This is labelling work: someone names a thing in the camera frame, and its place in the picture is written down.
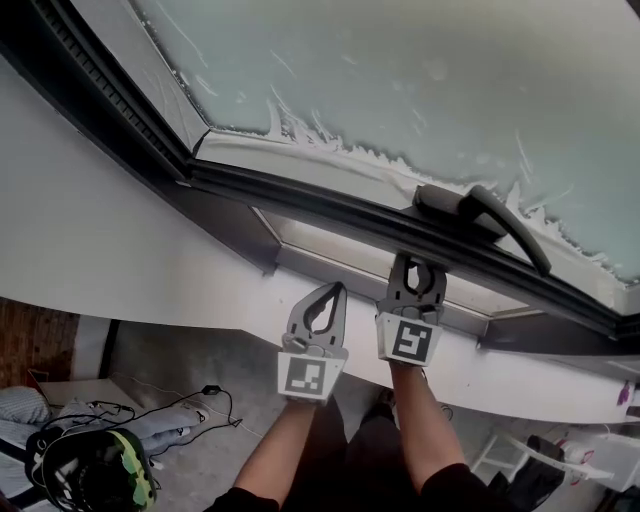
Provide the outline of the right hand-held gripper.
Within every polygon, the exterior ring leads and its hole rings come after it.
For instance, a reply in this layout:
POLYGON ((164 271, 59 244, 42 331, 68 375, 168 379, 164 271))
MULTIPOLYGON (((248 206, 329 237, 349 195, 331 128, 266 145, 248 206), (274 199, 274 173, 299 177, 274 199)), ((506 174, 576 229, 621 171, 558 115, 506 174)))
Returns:
POLYGON ((387 287, 387 299, 377 303, 376 330, 381 360, 427 367, 443 334, 439 325, 446 273, 423 260, 415 261, 418 284, 409 284, 412 260, 397 254, 387 287), (410 303, 414 297, 418 302, 410 303))

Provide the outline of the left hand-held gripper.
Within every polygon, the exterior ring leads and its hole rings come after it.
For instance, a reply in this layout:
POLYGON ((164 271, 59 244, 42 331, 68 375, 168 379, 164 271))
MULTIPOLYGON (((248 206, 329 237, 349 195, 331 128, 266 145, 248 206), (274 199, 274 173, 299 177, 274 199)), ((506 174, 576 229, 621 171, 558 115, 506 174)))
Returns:
POLYGON ((320 286, 293 307, 277 360, 281 396, 316 405, 328 402, 349 357, 341 347, 346 308, 341 282, 320 286))

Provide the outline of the black window frame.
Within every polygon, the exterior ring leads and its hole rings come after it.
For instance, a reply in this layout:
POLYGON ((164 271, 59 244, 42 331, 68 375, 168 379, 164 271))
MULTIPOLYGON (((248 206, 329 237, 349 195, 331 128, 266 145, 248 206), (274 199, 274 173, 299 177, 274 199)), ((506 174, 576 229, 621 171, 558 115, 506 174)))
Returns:
POLYGON ((280 213, 423 259, 533 306, 531 315, 490 322, 499 350, 640 354, 640 314, 608 311, 467 223, 189 157, 68 0, 0 2, 0 55, 104 153, 215 236, 223 233, 225 208, 280 213))

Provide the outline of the person's left forearm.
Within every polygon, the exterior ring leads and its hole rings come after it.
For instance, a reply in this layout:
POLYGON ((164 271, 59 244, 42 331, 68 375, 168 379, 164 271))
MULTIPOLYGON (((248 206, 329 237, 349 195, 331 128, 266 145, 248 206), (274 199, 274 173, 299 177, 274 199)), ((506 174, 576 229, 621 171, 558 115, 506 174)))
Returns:
POLYGON ((315 412, 315 405, 289 401, 244 463, 234 486, 282 506, 294 481, 315 412))

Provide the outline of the person's right forearm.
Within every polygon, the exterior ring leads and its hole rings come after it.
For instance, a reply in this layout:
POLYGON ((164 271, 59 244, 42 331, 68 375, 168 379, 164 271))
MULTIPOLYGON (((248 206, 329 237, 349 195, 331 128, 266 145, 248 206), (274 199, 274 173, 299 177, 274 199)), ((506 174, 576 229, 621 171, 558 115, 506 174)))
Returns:
POLYGON ((405 462, 415 489, 439 471, 466 461, 449 420, 422 370, 390 363, 405 462))

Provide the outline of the person's black trousers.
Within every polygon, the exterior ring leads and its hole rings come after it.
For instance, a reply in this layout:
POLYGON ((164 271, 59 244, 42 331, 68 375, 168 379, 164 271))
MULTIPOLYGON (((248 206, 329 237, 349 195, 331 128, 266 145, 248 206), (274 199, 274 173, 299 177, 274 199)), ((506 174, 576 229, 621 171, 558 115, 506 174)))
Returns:
POLYGON ((281 512, 419 512, 391 407, 377 403, 346 438, 337 401, 316 410, 281 512))

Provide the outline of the person's black shirt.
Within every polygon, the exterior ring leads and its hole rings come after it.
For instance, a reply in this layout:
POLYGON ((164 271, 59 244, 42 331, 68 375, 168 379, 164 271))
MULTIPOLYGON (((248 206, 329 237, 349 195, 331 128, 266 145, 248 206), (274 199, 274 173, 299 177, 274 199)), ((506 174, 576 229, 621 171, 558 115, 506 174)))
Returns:
POLYGON ((358 481, 335 496, 290 495, 284 505, 233 487, 203 512, 519 512, 489 489, 469 467, 450 465, 431 476, 419 493, 396 496, 366 491, 358 481))

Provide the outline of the white rack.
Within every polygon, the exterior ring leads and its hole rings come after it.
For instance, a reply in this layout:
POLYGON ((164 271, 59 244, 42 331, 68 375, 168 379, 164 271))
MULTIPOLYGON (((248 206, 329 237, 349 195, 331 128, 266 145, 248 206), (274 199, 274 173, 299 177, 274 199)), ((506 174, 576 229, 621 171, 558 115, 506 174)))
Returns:
POLYGON ((585 465, 565 463, 563 453, 556 444, 540 436, 531 435, 528 438, 521 438, 504 430, 495 430, 491 433, 488 441, 473 460, 471 471, 480 476, 491 474, 492 478, 498 472, 502 472, 511 482, 530 458, 562 470, 564 481, 559 487, 588 480, 606 482, 614 477, 612 472, 596 468, 589 462, 585 465))

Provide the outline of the black bag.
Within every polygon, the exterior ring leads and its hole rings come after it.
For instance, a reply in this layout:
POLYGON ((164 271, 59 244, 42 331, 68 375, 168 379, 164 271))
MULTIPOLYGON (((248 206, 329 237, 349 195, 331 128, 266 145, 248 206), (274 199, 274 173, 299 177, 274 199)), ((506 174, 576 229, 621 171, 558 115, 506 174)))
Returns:
POLYGON ((519 512, 533 512, 563 483, 564 472, 530 458, 509 482, 498 472, 488 488, 507 499, 519 512))

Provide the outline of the black green helmet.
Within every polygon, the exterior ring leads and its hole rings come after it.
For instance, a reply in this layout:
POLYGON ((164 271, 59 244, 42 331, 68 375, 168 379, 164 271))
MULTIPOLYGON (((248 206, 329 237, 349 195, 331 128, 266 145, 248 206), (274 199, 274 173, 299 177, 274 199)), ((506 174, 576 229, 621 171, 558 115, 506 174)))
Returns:
POLYGON ((157 499, 142 445, 126 429, 41 430, 26 453, 27 477, 61 512, 147 512, 157 499))

